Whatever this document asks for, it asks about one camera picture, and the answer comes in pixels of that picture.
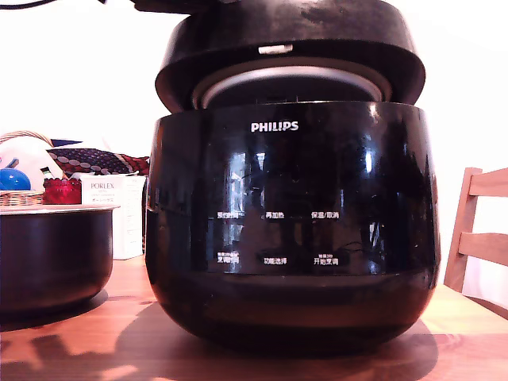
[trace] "power cord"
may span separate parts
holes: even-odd
[[[0,10],[26,10],[28,8],[35,8],[36,6],[43,6],[56,0],[39,0],[38,2],[26,2],[23,4],[0,4]],[[106,0],[99,0],[102,4],[106,4]]]

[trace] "black cooking pot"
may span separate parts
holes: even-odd
[[[152,158],[148,274],[190,332],[263,350],[367,348],[425,309],[440,255],[418,108],[181,113],[160,120]]]
[[[183,21],[156,79],[177,114],[159,121],[148,183],[147,269],[167,313],[278,353],[411,327],[441,260],[412,106],[424,82],[379,0],[242,0]]]
[[[93,298],[113,266],[112,215],[110,206],[0,210],[2,322]]]

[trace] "chair backrest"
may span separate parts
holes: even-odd
[[[466,168],[453,230],[444,284],[462,292],[468,257],[508,266],[508,235],[473,233],[479,196],[508,197],[508,168],[482,173]]]

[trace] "wooden table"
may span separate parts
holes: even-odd
[[[445,286],[416,325],[375,353],[321,360],[254,358],[191,336],[156,303],[141,257],[115,261],[87,309],[4,325],[2,381],[508,380],[508,321]]]

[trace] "white box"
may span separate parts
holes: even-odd
[[[143,255],[141,198],[144,176],[82,175],[83,205],[120,206],[113,211],[113,258]]]

